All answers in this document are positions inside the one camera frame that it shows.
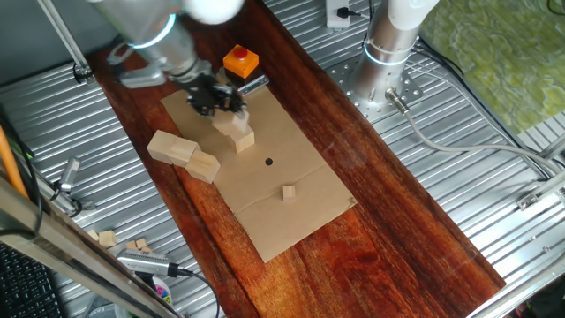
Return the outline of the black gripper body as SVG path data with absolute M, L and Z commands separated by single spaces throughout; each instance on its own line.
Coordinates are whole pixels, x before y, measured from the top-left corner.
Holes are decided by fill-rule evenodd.
M 212 75 L 200 74 L 196 79 L 185 83 L 185 91 L 192 107 L 195 104 L 215 104 L 216 110 L 224 110 L 224 94 L 230 91 L 230 87 L 220 84 Z

